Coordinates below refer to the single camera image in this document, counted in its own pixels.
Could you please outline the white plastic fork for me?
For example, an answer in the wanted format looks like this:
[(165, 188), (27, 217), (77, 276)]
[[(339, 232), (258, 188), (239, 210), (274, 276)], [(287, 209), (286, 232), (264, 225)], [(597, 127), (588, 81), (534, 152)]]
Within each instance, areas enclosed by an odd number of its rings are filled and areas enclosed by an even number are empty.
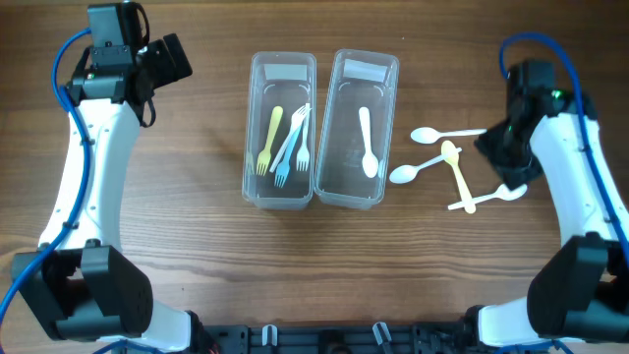
[(290, 130), (289, 133), (285, 139), (285, 141), (283, 142), (282, 146), (280, 147), (278, 153), (276, 154), (271, 167), (270, 167), (270, 171), (274, 172), (277, 165), (279, 164), (290, 140), (291, 137), (293, 136), (293, 134), (301, 127), (302, 123), (304, 122), (305, 118), (307, 117), (307, 115), (310, 113), (311, 111), (311, 104), (309, 102), (307, 102), (305, 105), (301, 106), (300, 108), (298, 108), (291, 116), (291, 125), (290, 125)]
[(302, 142), (301, 146), (297, 152), (297, 170), (298, 171), (307, 171), (310, 163), (310, 152), (308, 148), (308, 134), (309, 134), (309, 126), (310, 126), (310, 117), (311, 117), (311, 106), (306, 104), (306, 117), (303, 123), (302, 130)]

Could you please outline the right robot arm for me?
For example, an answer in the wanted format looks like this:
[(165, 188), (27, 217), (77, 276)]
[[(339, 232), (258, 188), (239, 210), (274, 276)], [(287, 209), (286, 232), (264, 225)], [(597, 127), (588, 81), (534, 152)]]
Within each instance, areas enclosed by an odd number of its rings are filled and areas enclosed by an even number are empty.
[(556, 87), (551, 63), (525, 60), (508, 69), (506, 119), (475, 146), (510, 189), (545, 177), (561, 248), (525, 297), (469, 309), (462, 344), (522, 352), (560, 339), (627, 342), (628, 258), (621, 238), (628, 210), (602, 154), (599, 129), (587, 97)]

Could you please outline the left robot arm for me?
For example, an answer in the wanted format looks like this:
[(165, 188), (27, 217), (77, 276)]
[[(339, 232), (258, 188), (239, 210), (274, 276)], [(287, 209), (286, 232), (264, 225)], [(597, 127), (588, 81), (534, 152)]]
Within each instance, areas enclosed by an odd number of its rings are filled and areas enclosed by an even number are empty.
[(57, 341), (217, 353), (220, 345), (195, 313), (155, 300), (120, 241), (127, 167), (140, 130), (155, 121), (153, 96), (187, 78), (192, 67), (177, 35), (151, 38), (137, 2), (92, 5), (87, 17), (91, 45), (72, 78), (53, 85), (70, 123), (60, 189), (36, 250), (13, 258), (2, 306), (23, 297)]

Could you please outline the white spoon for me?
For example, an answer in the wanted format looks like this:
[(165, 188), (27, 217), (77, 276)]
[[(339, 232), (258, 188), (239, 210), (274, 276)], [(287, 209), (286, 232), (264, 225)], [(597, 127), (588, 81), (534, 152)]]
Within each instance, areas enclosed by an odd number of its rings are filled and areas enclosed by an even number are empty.
[(440, 132), (431, 127), (420, 127), (412, 131), (411, 139), (419, 144), (431, 145), (436, 143), (441, 138), (450, 137), (467, 137), (477, 136), (484, 134), (486, 129), (470, 129), (470, 130), (458, 130), (450, 132)]
[(437, 157), (434, 157), (427, 162), (424, 162), (420, 165), (401, 165), (395, 168), (389, 175), (389, 181), (393, 184), (406, 184), (413, 181), (420, 170), (435, 165), (441, 161), (444, 161), (446, 157), (453, 155), (455, 152), (461, 152), (462, 149), (457, 147), (453, 152), (447, 154), (440, 154)]
[(526, 184), (521, 185), (520, 187), (515, 188), (514, 190), (509, 189), (505, 184), (500, 185), (493, 193), (488, 195), (483, 195), (479, 197), (473, 197), (470, 191), (465, 188), (463, 190), (463, 194), (461, 197), (461, 201), (455, 204), (449, 205), (447, 207), (448, 210), (454, 210), (458, 208), (462, 208), (467, 213), (474, 213), (477, 208), (476, 205), (492, 200), (492, 199), (500, 199), (503, 201), (514, 201), (521, 197), (523, 197), (528, 190)]

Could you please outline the yellow plastic fork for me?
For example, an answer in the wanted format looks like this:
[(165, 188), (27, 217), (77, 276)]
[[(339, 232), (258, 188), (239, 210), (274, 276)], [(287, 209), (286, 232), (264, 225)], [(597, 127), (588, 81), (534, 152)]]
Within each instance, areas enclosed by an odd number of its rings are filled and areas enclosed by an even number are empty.
[(264, 148), (257, 157), (257, 176), (264, 176), (268, 170), (272, 144), (282, 116), (283, 108), (281, 106), (275, 106), (271, 111)]

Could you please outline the cream spoon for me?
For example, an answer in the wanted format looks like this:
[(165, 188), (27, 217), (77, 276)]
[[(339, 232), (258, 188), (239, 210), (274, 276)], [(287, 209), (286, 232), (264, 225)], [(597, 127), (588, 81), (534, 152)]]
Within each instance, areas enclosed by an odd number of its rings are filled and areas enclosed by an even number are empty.
[(371, 114), (367, 107), (359, 108), (359, 120), (365, 149), (362, 158), (363, 170), (368, 178), (374, 178), (378, 173), (379, 161), (372, 150)]

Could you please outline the yellow plastic spoon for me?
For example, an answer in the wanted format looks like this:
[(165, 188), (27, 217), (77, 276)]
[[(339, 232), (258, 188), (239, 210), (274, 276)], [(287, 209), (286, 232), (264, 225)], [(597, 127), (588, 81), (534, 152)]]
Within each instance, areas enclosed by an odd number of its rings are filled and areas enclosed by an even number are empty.
[(445, 162), (449, 164), (453, 170), (464, 211), (468, 214), (475, 213), (477, 208), (476, 205), (472, 203), (471, 192), (459, 166), (459, 152), (457, 147), (451, 141), (444, 141), (441, 145), (441, 154), (444, 156)]

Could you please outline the white spoon top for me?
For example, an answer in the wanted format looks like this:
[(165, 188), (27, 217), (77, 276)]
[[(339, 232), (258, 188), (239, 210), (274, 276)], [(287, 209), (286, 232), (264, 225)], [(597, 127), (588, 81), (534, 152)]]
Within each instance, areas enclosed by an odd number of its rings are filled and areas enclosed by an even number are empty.
[(467, 137), (477, 136), (484, 134), (486, 129), (470, 129), (470, 130), (458, 130), (450, 132), (440, 132), (431, 127), (420, 127), (412, 131), (411, 139), (419, 144), (431, 145), (436, 143), (441, 138), (450, 137)]

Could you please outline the pale blue plastic fork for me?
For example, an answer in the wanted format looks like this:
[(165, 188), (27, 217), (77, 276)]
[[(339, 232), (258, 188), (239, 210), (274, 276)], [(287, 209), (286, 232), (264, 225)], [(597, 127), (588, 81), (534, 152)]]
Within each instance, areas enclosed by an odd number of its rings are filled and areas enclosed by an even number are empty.
[(281, 162), (279, 163), (279, 165), (277, 166), (277, 169), (275, 171), (275, 179), (274, 179), (274, 186), (276, 188), (283, 188), (287, 181), (288, 174), (290, 172), (290, 159), (291, 159), (295, 144), (300, 136), (301, 130), (302, 128), (299, 128), (292, 135), (291, 140), (289, 141), (289, 144), (284, 152), (283, 158)]

